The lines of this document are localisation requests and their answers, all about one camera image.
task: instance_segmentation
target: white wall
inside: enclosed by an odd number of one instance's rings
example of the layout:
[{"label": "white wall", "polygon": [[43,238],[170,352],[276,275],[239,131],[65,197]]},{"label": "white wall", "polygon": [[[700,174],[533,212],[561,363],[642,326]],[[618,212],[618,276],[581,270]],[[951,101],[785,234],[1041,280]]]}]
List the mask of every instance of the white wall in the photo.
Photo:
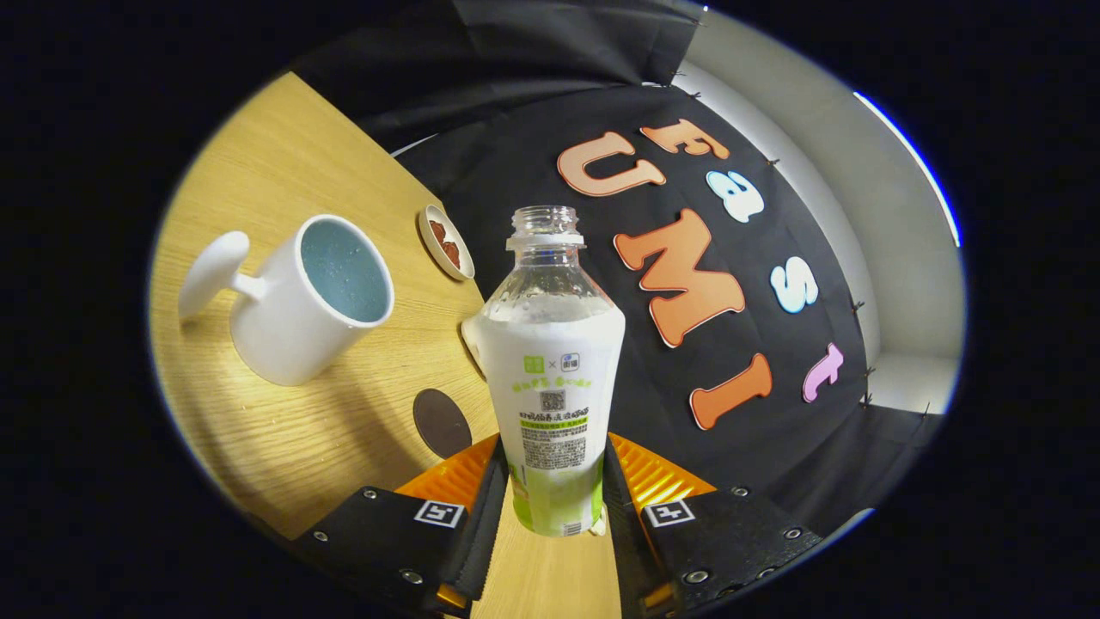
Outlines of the white wall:
[{"label": "white wall", "polygon": [[[850,88],[782,43],[717,11],[704,13],[703,23],[706,27],[696,30],[682,70],[690,79],[690,67],[702,69],[736,91],[738,102],[729,103],[732,110],[746,103],[762,110],[812,162],[814,176],[832,190],[866,258],[881,352],[959,358],[966,320],[959,250],[932,186],[905,146]],[[714,100],[726,97],[718,89],[703,84],[685,89],[701,90],[704,103],[725,104]],[[875,99],[873,92],[864,95]],[[733,124],[746,135],[755,131],[748,124]],[[788,173],[788,157],[781,158],[780,169],[795,185],[803,172]],[[851,241],[827,229],[839,228],[829,221],[832,201],[803,199],[815,217],[824,213],[818,218],[822,229],[853,291],[861,290],[865,284],[857,269],[851,268],[857,276],[848,272],[851,258],[842,257],[848,252],[844,245]],[[872,313],[862,316],[867,309],[860,311],[865,336],[876,331]],[[868,355],[871,363],[876,357]]]},{"label": "white wall", "polygon": [[[763,33],[704,14],[673,85],[779,168],[817,220],[859,311],[875,405],[944,413],[966,329],[959,250],[935,191],[845,84]],[[873,100],[873,92],[864,92]]]},{"label": "white wall", "polygon": [[943,414],[958,380],[958,360],[886,353],[867,379],[871,404],[903,411]]},{"label": "white wall", "polygon": [[867,303],[859,309],[858,317],[867,360],[868,363],[873,363],[880,349],[875,287],[859,239],[828,184],[791,137],[745,97],[690,62],[683,62],[680,70],[684,75],[673,78],[673,86],[686,92],[702,92],[698,99],[701,103],[737,129],[765,156],[780,159],[777,165],[783,177],[805,202],[832,245],[853,298]]}]

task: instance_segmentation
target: wooden table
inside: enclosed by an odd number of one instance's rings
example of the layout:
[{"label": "wooden table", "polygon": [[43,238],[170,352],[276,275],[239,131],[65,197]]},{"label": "wooden table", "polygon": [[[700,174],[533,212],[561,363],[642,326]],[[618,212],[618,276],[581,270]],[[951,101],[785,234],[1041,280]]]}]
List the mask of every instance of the wooden table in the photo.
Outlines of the wooden table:
[{"label": "wooden table", "polygon": [[[450,396],[473,441],[497,432],[485,382],[459,339],[483,299],[447,276],[417,231],[443,206],[351,120],[294,74],[276,79],[215,134],[187,170],[157,241],[150,330],[168,409],[198,463],[238,508],[300,535],[356,488],[396,489],[438,464],[413,421],[428,388]],[[389,266],[388,322],[300,387],[279,387],[241,362],[223,290],[182,325],[184,276],[219,234],[243,230],[252,274],[302,221],[345,217]],[[512,491],[475,617],[618,617],[610,535],[541,538],[519,524]]]}]

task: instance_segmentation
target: letter m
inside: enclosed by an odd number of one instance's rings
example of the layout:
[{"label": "letter m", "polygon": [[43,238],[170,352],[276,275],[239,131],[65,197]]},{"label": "letter m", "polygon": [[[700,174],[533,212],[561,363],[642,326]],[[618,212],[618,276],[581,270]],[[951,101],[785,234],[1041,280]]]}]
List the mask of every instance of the letter m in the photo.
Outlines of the letter m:
[{"label": "letter m", "polygon": [[682,290],[672,298],[654,296],[649,301],[649,316],[670,349],[683,344],[688,332],[718,314],[745,309],[745,294],[736,277],[695,269],[711,244],[711,230],[694,210],[685,208],[678,221],[639,236],[615,234],[614,242],[623,263],[631,270],[641,269],[646,257],[661,252],[641,276],[641,289]]}]

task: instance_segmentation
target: white bottle label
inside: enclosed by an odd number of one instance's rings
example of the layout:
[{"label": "white bottle label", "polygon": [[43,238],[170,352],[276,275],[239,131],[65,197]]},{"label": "white bottle label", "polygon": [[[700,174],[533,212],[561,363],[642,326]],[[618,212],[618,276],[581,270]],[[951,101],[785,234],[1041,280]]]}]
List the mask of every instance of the white bottle label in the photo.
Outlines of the white bottle label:
[{"label": "white bottle label", "polygon": [[476,318],[517,517],[543,535],[573,535],[600,518],[602,464],[625,319],[617,308],[569,323]]}]

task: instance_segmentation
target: small dish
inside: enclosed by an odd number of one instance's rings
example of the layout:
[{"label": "small dish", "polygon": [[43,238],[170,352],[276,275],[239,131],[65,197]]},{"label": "small dish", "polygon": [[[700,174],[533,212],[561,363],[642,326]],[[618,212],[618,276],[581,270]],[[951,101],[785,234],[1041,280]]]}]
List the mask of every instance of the small dish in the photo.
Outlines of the small dish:
[{"label": "small dish", "polygon": [[[462,234],[454,226],[454,223],[447,217],[441,208],[433,203],[429,203],[427,208],[420,211],[420,215],[417,218],[420,225],[420,236],[424,237],[424,243],[428,245],[428,251],[431,256],[436,258],[439,267],[443,269],[444,273],[454,277],[455,279],[471,279],[474,276],[474,262],[470,257],[470,251],[466,248],[466,243],[462,240]],[[455,266],[451,258],[447,256],[443,251],[442,243],[436,237],[436,233],[431,229],[431,222],[435,221],[443,226],[443,242],[452,242],[458,247],[459,265]]]}]

